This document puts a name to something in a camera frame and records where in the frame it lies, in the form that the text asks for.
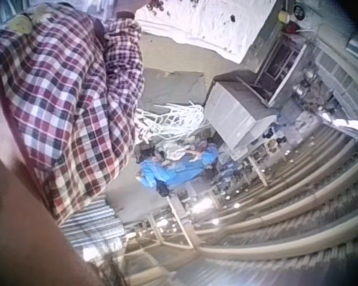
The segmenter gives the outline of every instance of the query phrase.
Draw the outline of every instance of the white rope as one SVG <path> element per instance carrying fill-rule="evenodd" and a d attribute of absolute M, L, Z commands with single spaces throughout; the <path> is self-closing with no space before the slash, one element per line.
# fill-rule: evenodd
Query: white rope
<path fill-rule="evenodd" d="M 136 144 L 143 141 L 149 142 L 158 137 L 164 141 L 178 140 L 190 135 L 195 130 L 208 125 L 203 113 L 203 107 L 199 104 L 156 105 L 169 111 L 165 114 L 155 114 L 138 108 L 135 114 Z"/>

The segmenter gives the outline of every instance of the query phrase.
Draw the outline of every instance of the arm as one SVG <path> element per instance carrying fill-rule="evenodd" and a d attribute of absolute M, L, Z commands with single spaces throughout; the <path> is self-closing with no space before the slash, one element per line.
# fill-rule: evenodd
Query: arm
<path fill-rule="evenodd" d="M 136 9 L 147 0 L 118 0 L 117 20 L 111 21 L 104 34 L 107 104 L 112 148 L 119 170 L 127 164 L 134 148 L 134 114 L 141 97 L 144 77 L 138 41 L 141 28 L 133 20 Z"/>
<path fill-rule="evenodd" d="M 130 13 L 119 13 L 128 17 Z M 119 18 L 105 33 L 104 61 L 109 99 L 119 104 L 124 116 L 134 118 L 144 77 L 139 50 L 141 27 L 131 18 Z"/>
<path fill-rule="evenodd" d="M 0 282 L 103 285 L 45 206 L 0 161 Z"/>
<path fill-rule="evenodd" d="M 192 151 L 192 150 L 185 150 L 185 153 L 188 153 L 188 154 L 192 154 L 193 155 L 193 159 L 190 160 L 190 162 L 195 162 L 195 161 L 198 161 L 202 155 L 201 152 L 198 152 L 198 151 Z"/>

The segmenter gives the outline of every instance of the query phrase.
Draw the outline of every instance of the plaid shirt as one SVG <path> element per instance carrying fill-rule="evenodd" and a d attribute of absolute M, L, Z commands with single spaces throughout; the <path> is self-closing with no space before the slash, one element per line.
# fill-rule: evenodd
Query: plaid shirt
<path fill-rule="evenodd" d="M 144 85 L 141 29 L 131 19 L 103 29 L 62 5 L 22 14 L 30 31 L 13 20 L 0 27 L 0 97 L 40 196 L 61 224 L 128 162 Z"/>

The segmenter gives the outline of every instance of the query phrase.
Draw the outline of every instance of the shirt sleeve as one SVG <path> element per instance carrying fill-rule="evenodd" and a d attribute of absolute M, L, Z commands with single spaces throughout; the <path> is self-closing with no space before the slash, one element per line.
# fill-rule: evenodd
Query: shirt sleeve
<path fill-rule="evenodd" d="M 104 34 L 108 121 L 120 170 L 134 149 L 134 114 L 144 88 L 140 33 L 136 21 L 119 19 L 111 21 Z"/>
<path fill-rule="evenodd" d="M 216 147 L 208 147 L 202 154 L 202 163 L 204 165 L 212 164 L 219 156 L 219 151 Z"/>

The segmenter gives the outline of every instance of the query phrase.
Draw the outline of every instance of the blue fabric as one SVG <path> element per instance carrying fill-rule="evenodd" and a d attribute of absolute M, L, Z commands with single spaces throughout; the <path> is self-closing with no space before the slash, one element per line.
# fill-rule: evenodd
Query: blue fabric
<path fill-rule="evenodd" d="M 202 160 L 195 162 L 190 162 L 193 159 L 193 156 L 185 155 L 175 165 L 175 176 L 170 180 L 167 180 L 166 183 L 169 186 L 182 185 L 186 182 L 191 181 L 198 175 L 200 175 L 205 166 Z"/>
<path fill-rule="evenodd" d="M 162 164 L 153 158 L 149 158 L 140 163 L 143 176 L 141 183 L 149 188 L 156 186 L 156 179 L 166 182 L 175 176 L 175 171 L 172 169 L 165 169 Z"/>
<path fill-rule="evenodd" d="M 208 165 L 216 161 L 219 152 L 213 144 L 210 145 L 201 155 L 199 160 L 190 162 L 193 159 L 191 155 L 183 156 L 175 165 L 175 176 L 166 183 L 169 186 L 182 185 L 199 176 Z"/>
<path fill-rule="evenodd" d="M 216 161 L 219 152 L 214 144 L 210 144 L 199 160 L 191 162 L 192 155 L 185 155 L 175 162 L 173 169 L 165 169 L 160 162 L 149 158 L 140 163 L 143 177 L 141 183 L 149 188 L 156 187 L 156 179 L 166 182 L 168 186 L 182 185 L 199 176 L 208 165 Z"/>
<path fill-rule="evenodd" d="M 203 164 L 207 166 L 216 161 L 217 157 L 219 157 L 219 151 L 216 146 L 212 144 L 202 153 L 201 160 Z"/>

